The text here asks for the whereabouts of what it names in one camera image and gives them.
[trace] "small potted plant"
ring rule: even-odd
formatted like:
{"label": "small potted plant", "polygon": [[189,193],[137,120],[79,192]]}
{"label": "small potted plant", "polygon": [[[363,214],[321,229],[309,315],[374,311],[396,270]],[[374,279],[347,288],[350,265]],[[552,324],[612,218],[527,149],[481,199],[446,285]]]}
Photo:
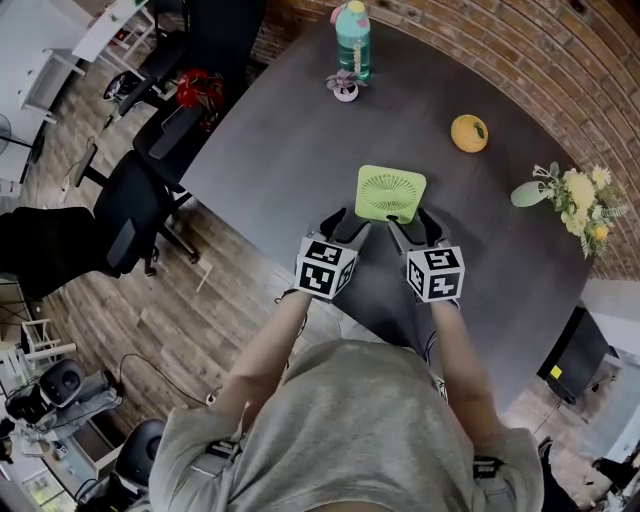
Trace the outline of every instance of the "small potted plant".
{"label": "small potted plant", "polygon": [[331,89],[336,98],[344,103],[353,101],[358,96],[358,86],[366,87],[358,75],[353,71],[339,70],[335,75],[327,78],[327,89]]}

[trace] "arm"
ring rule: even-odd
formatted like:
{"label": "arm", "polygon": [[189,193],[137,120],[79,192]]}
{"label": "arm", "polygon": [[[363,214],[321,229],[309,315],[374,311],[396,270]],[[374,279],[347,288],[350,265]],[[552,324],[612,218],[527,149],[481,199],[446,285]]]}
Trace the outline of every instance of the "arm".
{"label": "arm", "polygon": [[449,405],[469,439],[478,447],[502,428],[489,375],[471,344],[458,308],[447,301],[432,302],[431,312]]}
{"label": "arm", "polygon": [[244,417],[245,429],[276,391],[310,304],[311,295],[304,292],[284,297],[231,368],[215,405],[239,420],[245,404],[250,402]]}

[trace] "flower bouquet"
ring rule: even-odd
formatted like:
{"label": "flower bouquet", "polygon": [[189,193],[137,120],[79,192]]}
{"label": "flower bouquet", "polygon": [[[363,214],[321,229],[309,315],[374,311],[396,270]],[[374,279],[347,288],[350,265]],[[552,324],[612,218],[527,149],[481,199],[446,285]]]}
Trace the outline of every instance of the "flower bouquet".
{"label": "flower bouquet", "polygon": [[524,207],[549,199],[567,231],[580,238],[584,257],[603,254],[613,219],[629,210],[621,201],[620,188],[611,183],[609,169],[599,165],[590,173],[570,169],[560,177],[560,168],[553,162],[549,170],[535,165],[533,176],[542,180],[518,187],[511,202]]}

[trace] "bottle cap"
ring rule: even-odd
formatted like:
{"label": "bottle cap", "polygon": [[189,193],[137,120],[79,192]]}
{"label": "bottle cap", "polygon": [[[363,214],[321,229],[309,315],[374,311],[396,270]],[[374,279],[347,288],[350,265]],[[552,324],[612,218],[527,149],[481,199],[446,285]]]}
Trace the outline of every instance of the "bottle cap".
{"label": "bottle cap", "polygon": [[353,0],[347,4],[347,7],[350,11],[353,12],[364,12],[364,4],[359,0]]}

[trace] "brick wall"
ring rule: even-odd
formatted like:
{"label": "brick wall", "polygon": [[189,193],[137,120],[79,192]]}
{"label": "brick wall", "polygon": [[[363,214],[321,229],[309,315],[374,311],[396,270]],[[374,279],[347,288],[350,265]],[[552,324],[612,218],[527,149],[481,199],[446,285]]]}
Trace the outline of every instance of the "brick wall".
{"label": "brick wall", "polygon": [[[270,0],[255,58],[270,62],[305,24],[340,3]],[[582,13],[568,0],[366,3],[373,18],[435,46],[495,84],[579,165],[612,170],[633,209],[612,231],[611,250],[596,262],[594,274],[640,280],[640,37],[611,3],[581,0]]]}

